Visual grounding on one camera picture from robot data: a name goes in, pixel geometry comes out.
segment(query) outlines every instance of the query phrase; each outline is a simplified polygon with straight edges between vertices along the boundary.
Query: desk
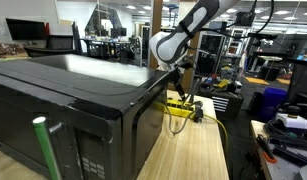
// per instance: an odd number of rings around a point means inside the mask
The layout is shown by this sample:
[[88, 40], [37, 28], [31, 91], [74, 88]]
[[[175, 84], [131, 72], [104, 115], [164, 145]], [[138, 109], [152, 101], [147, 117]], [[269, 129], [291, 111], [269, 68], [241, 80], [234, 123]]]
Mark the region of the desk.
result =
[[86, 44], [87, 49], [87, 56], [91, 56], [91, 44], [92, 42], [98, 42], [98, 43], [111, 43], [114, 46], [114, 51], [116, 52], [116, 45], [122, 45], [122, 44], [130, 44], [130, 42], [110, 42], [110, 41], [102, 41], [102, 40], [96, 40], [96, 39], [88, 39], [88, 38], [81, 38], [80, 40], [84, 41]]
[[[178, 98], [168, 91], [168, 97]], [[204, 104], [204, 113], [216, 117], [211, 99], [195, 96]], [[211, 121], [202, 124], [188, 121], [185, 129], [174, 136], [168, 129], [169, 116], [164, 116], [162, 132], [157, 139], [138, 180], [205, 179], [228, 180], [218, 125]], [[173, 116], [173, 129], [182, 126], [184, 118]], [[45, 179], [0, 152], [0, 180]]]
[[[265, 138], [267, 137], [267, 134], [265, 133], [265, 131], [263, 130], [263, 125], [264, 123], [258, 122], [258, 121], [251, 121], [251, 131], [252, 131], [252, 135], [253, 137], [257, 137], [258, 134], [263, 135]], [[307, 151], [302, 151], [302, 150], [298, 150], [295, 148], [288, 148], [289, 150], [293, 150], [296, 152], [299, 152], [305, 156], [307, 156]], [[258, 150], [258, 154], [261, 160], [261, 165], [265, 174], [265, 177], [267, 180], [299, 180], [299, 172], [300, 172], [300, 168], [283, 160], [282, 158], [275, 156], [275, 158], [277, 159], [277, 163], [276, 164], [272, 164], [269, 163], [265, 160], [264, 156], [263, 156], [263, 150], [261, 148], [259, 148]]]

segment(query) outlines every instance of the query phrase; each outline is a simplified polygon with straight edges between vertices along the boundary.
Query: office chair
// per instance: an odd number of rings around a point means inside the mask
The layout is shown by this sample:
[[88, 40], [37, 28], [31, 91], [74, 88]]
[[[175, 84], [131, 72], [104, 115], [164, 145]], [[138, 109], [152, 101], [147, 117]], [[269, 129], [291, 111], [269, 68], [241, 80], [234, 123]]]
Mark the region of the office chair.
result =
[[42, 56], [54, 56], [62, 54], [77, 54], [76, 50], [52, 50], [52, 49], [38, 49], [24, 47], [29, 57], [42, 57]]
[[49, 35], [46, 41], [46, 49], [73, 49], [73, 36]]

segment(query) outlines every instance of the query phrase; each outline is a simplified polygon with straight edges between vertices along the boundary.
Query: wall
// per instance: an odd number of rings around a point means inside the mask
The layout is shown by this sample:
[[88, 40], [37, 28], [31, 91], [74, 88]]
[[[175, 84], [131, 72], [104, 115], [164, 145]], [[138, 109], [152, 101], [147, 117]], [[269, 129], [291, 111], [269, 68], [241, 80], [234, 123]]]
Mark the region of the wall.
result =
[[134, 25], [133, 25], [133, 21], [132, 21], [132, 14], [125, 12], [121, 9], [116, 9], [116, 8], [114, 8], [114, 9], [116, 10], [117, 15], [120, 18], [122, 26], [127, 29], [127, 31], [126, 31], [127, 37], [131, 37], [133, 34], [135, 34]]
[[[59, 19], [75, 21], [80, 37], [85, 36], [84, 29], [96, 7], [96, 2], [68, 2], [60, 1], [56, 3]], [[86, 45], [82, 42], [83, 52], [86, 52]]]
[[35, 20], [57, 24], [55, 0], [0, 0], [0, 28], [5, 28], [6, 36], [0, 31], [0, 43], [12, 43], [5, 18]]

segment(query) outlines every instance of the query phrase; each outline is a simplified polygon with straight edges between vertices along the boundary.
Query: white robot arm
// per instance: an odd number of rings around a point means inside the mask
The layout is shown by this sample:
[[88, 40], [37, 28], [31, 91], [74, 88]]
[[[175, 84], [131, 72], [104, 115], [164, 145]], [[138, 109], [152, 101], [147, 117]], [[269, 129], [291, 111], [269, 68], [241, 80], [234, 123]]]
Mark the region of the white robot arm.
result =
[[161, 70], [169, 70], [186, 51], [187, 42], [213, 18], [233, 7], [240, 0], [199, 0], [171, 33], [159, 32], [150, 39], [150, 48]]

